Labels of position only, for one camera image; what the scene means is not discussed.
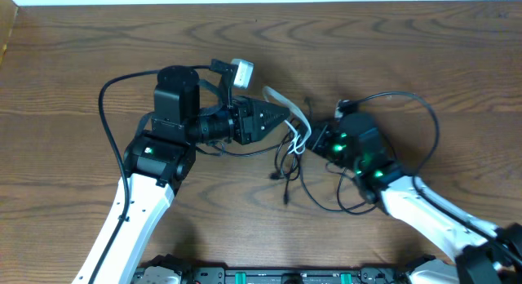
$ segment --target green led light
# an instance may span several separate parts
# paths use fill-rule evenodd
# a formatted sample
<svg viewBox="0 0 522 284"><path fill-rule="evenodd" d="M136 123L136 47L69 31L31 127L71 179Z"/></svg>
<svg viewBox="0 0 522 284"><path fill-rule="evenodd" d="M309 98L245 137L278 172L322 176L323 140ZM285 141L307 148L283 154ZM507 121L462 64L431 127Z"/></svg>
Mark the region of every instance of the green led light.
<svg viewBox="0 0 522 284"><path fill-rule="evenodd" d="M343 148L344 147L342 145L339 145L339 144L334 145L334 151L341 151L341 150L343 150Z"/></svg>

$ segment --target black wire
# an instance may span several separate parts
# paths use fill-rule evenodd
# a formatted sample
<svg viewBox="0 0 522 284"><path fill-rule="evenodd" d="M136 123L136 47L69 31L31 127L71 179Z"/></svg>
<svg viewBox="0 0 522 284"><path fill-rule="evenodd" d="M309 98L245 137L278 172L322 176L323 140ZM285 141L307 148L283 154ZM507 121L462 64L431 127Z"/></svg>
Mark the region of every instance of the black wire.
<svg viewBox="0 0 522 284"><path fill-rule="evenodd" d="M252 153L231 153L229 151L226 151L226 150L222 150L222 149L219 149L217 146L213 145L212 146L214 149L218 149L220 152L220 155L229 155L229 156L232 156L232 157L239 157L239 158L248 158L248 157L253 157L253 156L256 156L258 154L262 154L262 153L267 153L273 149L277 149L279 147L279 144L276 144L276 145L273 145L269 148L265 148L265 149L261 149L261 150L258 150L258 151L254 151Z"/></svg>
<svg viewBox="0 0 522 284"><path fill-rule="evenodd" d="M297 158L297 164L298 164L298 167L301 168L301 157ZM301 171L301 175L299 175L299 179L301 180L301 186L303 186L303 190L304 192L308 195L308 197L310 198L310 200L312 200L318 207L320 207L321 209L325 210L325 211L332 211L332 212L342 212L343 210L337 210L337 209L330 209L326 206L323 206L321 205L313 196L312 194L310 193L310 191L308 191L308 188L307 188L307 185L304 183L304 177L303 177L303 171Z"/></svg>
<svg viewBox="0 0 522 284"><path fill-rule="evenodd" d="M221 149L219 149L219 147L217 147L215 145L212 146L214 149L218 149L219 150L217 153L207 153L205 150L200 149L197 146L195 147L195 149L199 153L203 153L203 154L214 156L214 157L222 157L224 155L224 153L225 153L225 143L223 143L221 141L219 143L221 144Z"/></svg>
<svg viewBox="0 0 522 284"><path fill-rule="evenodd" d="M309 97L305 97L304 103L308 106L308 121L311 122L313 117L312 101Z"/></svg>
<svg viewBox="0 0 522 284"><path fill-rule="evenodd" d="M382 132L381 132L381 135L383 136L384 141L388 144L388 147L389 147L390 150L391 150L391 154L393 154L393 159L394 159L394 160L397 160L397 152L395 151L395 148L393 147L392 142L390 141L390 139L388 138L388 136L386 136L386 135L383 134Z"/></svg>
<svg viewBox="0 0 522 284"><path fill-rule="evenodd" d="M196 65L189 67L192 69L209 69L210 66L208 65ZM105 246L104 250L102 251L102 254L100 258L98 259L98 262L96 263L95 268L92 270L91 277L89 279L89 283L93 283L96 279L96 276L98 275L98 272L100 271L101 265L104 263L105 257L107 257L108 251L110 250L114 240L116 239L116 236L120 229L122 228L123 222L128 220L127 213L129 211L129 205L131 203L130 199L130 189L129 184L127 181L127 177L125 174L125 168L123 166L122 156L120 155L120 151L118 150L116 146L116 141L114 140L113 134L111 133L111 130L107 123L107 118L105 117L105 111L104 111L104 96L107 89L113 85L116 82L120 82L121 80L125 80L128 78L135 78L135 77L141 77L146 75L154 75L158 74L160 70L150 70L150 71L144 71L139 73L132 73L124 76L120 76L118 78L114 78L113 80L108 81L105 83L105 85L101 88L100 95L98 96L98 110L100 112L100 119L101 123L104 126L105 134L107 135L108 142L111 145L111 148L113 149L114 156L116 157L116 162L118 165L118 168L120 170L120 174L122 175L122 182L123 182L123 190L125 193L125 201L123 203L123 210L122 214L118 218L118 222L116 224L116 228L114 228L113 233L111 234L111 237L107 241L107 245Z"/></svg>
<svg viewBox="0 0 522 284"><path fill-rule="evenodd" d="M388 279L386 279L386 274L383 273L383 271L381 271L380 268L376 268L382 275L383 275L383 278L384 278L384 281L386 282L386 284L393 284L395 283L395 280L391 280L391 282L388 281Z"/></svg>
<svg viewBox="0 0 522 284"><path fill-rule="evenodd" d="M287 150L285 152L285 154L283 154L283 157L281 158L281 163L279 165L280 173L281 173L281 175L283 177L286 177L287 180L289 180L289 181L296 181L298 179L299 173L301 173L301 170L297 166L297 162L296 162L298 154L292 153L292 155L293 155L292 165L290 166L290 170L288 172L285 172L284 169L283 169L283 164L285 163L286 157L288 157L288 153L289 152ZM295 171L297 171L296 176L294 178L290 178L290 175L292 175Z"/></svg>
<svg viewBox="0 0 522 284"><path fill-rule="evenodd" d="M440 206L438 203L432 201L422 189L420 189L416 182L416 176L422 169L422 167L430 160L431 156L433 156L433 153L436 151L436 148L439 145L439 139L440 139L440 127L439 127L439 120L435 114L435 110L420 96L415 95L410 92L404 92L404 91L388 91L388 92L382 92L378 93L376 95L368 96L362 100L356 100L354 101L355 104L360 104L363 102L366 102L368 100L372 100L377 97L381 96L388 96L388 95L403 95L407 96L409 98L412 98L416 101L418 101L420 104L426 108L426 110L429 112L431 119L433 120L433 125L435 126L435 139L433 141L433 145L429 151L429 153L426 155L426 157L418 164L417 168L415 169L414 173L412 174L412 184L415 188L415 191L424 199L426 199L427 202L429 202L432 206L434 206L437 210L441 211L451 219L457 221L467 229L470 229L471 231L479 234L480 236L486 238L489 242L491 242L495 247L497 247L500 251L503 251L508 257L510 257L515 263L518 265L519 268L522 268L522 259L512 253L507 247L505 247L500 242L497 242L496 238L490 236L489 234L483 232L482 230L478 229L475 225L473 225L470 221L462 220L461 218L454 215L451 211L446 210L443 206Z"/></svg>
<svg viewBox="0 0 522 284"><path fill-rule="evenodd" d="M334 162L326 162L325 164L325 170L331 174L337 174L337 175L344 175L342 172L336 172L336 171L332 171L328 168L329 165L332 165ZM348 175L345 175L345 178L348 178L351 182L354 181L354 179Z"/></svg>
<svg viewBox="0 0 522 284"><path fill-rule="evenodd" d="M285 152L281 159L281 163L278 163L277 160L279 159L279 154L281 153L281 150L283 149L283 145L289 143L293 139L293 132L288 132L285 137L283 137L283 140L279 143L279 146L277 146L276 155L274 156L274 167L276 168L276 171L272 173L273 179L281 179L283 177L286 177L286 174L291 174L293 171L295 171L294 168L290 168L290 170L285 173L282 169L282 166L285 162L286 156L288 156L288 150Z"/></svg>
<svg viewBox="0 0 522 284"><path fill-rule="evenodd" d="M348 213L350 215L364 215L364 214L368 214L369 212L375 210L375 208L377 208L377 206L372 206L371 208L369 208L368 210L365 210L365 211L359 211L359 212L353 211L356 208L364 206L366 204L366 202L361 202L359 204L356 204L355 206L350 206L350 207L345 207L343 205L343 203L341 202L340 192L341 192L341 184L343 184L343 178L346 175L346 171L347 171L347 169L344 169L343 174L341 175L341 178L339 179L339 184L337 186L337 192L336 192L336 194L337 194L337 204L339 205L341 210L345 211L346 213ZM355 179L356 179L356 181L358 181L358 174L357 174L357 170L356 170L355 167L354 167L354 172L356 173L355 174L355 176L356 176Z"/></svg>

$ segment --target wood grain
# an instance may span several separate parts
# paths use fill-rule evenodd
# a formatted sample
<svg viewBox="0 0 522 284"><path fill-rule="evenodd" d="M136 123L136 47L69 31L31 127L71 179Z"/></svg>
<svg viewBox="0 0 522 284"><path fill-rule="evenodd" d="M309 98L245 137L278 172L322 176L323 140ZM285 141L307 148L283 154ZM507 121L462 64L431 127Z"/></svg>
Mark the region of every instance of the wood grain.
<svg viewBox="0 0 522 284"><path fill-rule="evenodd" d="M247 95L275 87L318 117L342 98L412 91L440 116L441 142L423 171L432 187L474 215L522 222L521 2L26 7L0 69L0 282L71 282L113 200L117 165L97 112L110 78L169 64L240 57L255 63ZM117 84L105 101L123 150L153 107L154 77ZM203 104L211 104L203 95ZM400 97L375 113L401 160L431 146L424 109ZM275 144L266 140L230 151ZM197 156L175 206L154 231L155 255L230 266L352 266L444 256L380 212L352 217L312 205L299 184L268 179L274 153ZM304 157L305 180L334 204L338 177ZM347 203L359 202L348 183Z"/></svg>

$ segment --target white cable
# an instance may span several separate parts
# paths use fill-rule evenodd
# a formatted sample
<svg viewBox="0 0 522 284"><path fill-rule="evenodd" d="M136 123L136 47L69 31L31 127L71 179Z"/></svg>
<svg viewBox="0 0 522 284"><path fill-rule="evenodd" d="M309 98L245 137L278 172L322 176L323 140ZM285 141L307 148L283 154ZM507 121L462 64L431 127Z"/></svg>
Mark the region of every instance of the white cable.
<svg viewBox="0 0 522 284"><path fill-rule="evenodd" d="M286 122L286 125L292 130L294 133L294 139L293 142L293 148L289 151L289 153L296 153L296 154L303 154L306 148L304 147L304 144L310 138L310 135L312 134L312 128L310 127L310 123L308 122L307 118L304 116L304 113L301 111L301 109L295 105L293 102L288 100L286 97L284 97L281 93L275 91L273 88L265 86L263 87L263 97L264 99L269 102L268 96L273 97L275 100L277 100L279 103L283 104L285 107L290 109L290 112L295 115L296 118L298 118L304 126L307 127L307 133L304 135L303 140L299 145L297 145L297 141L299 140L300 134L295 130L295 128L290 124L290 122Z"/></svg>

